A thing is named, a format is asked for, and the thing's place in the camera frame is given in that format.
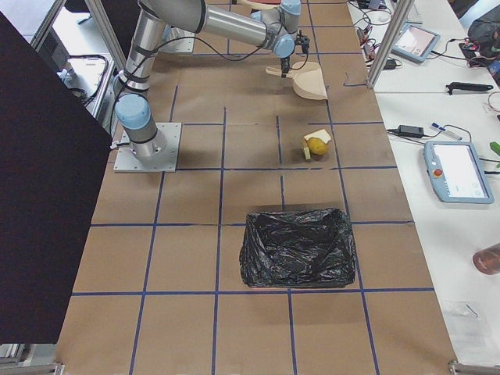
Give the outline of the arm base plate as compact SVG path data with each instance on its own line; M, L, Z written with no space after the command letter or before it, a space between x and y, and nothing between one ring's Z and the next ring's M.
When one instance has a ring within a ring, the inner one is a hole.
M195 34L177 27L166 26L163 31L159 52L170 54L191 54L194 49Z
M116 173L174 173L177 168L181 123L157 123L155 138L148 143L130 141L124 130L113 170Z

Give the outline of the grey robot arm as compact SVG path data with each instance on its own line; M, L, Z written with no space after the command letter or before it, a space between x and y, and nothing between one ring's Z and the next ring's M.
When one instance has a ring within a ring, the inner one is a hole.
M280 58L282 74L290 71L290 57L297 47L309 52L309 38L298 29L299 1L281 1L269 10L250 16L221 9L204 1L140 1L140 15L124 70L116 79L113 106L129 138L132 156L141 162L156 162L169 142L155 123L146 95L149 77L159 50L205 31L269 50Z

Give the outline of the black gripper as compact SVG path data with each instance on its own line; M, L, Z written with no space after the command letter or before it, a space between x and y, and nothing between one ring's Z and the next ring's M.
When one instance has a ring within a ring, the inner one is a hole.
M305 60L303 63L299 64L300 67L304 67L309 60L309 37L304 34L298 34L294 40L295 48L300 46L302 49L302 54L305 55ZM289 72L289 67L291 66L291 55L280 59L280 76L286 77Z

